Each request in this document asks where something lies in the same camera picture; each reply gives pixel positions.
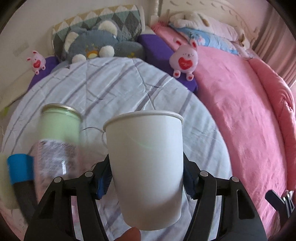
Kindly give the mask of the left hand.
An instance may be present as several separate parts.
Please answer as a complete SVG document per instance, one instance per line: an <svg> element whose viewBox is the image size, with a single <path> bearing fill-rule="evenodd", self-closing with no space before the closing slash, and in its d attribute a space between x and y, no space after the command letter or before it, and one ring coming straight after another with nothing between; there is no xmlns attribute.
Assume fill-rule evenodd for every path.
<svg viewBox="0 0 296 241"><path fill-rule="evenodd" d="M141 233L138 228L132 227L114 241L141 241Z"/></svg>

